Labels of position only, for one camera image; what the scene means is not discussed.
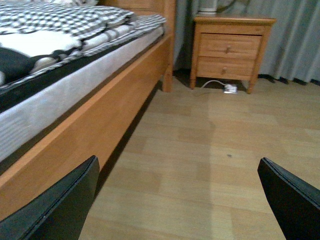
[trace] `power strip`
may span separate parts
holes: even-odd
[[[237,85],[235,85],[235,84],[227,84],[227,85],[224,86],[223,92],[225,94],[237,94],[238,93]]]

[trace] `nightstand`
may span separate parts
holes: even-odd
[[[192,53],[190,88],[197,77],[249,81],[256,84],[274,18],[198,15]]]

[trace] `curtain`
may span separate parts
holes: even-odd
[[[177,1],[175,69],[191,67],[193,17],[199,0]],[[320,81],[319,0],[238,0],[226,12],[276,18],[259,73]]]

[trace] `drawer knob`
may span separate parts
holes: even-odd
[[[231,45],[226,46],[225,53],[226,53],[226,54],[227,54],[227,53],[229,53],[229,52],[230,52],[230,50],[231,50]]]

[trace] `bed leg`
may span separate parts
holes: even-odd
[[[171,93],[172,84],[173,84],[173,66],[172,64],[169,64],[163,76],[162,91],[164,91],[165,93]]]

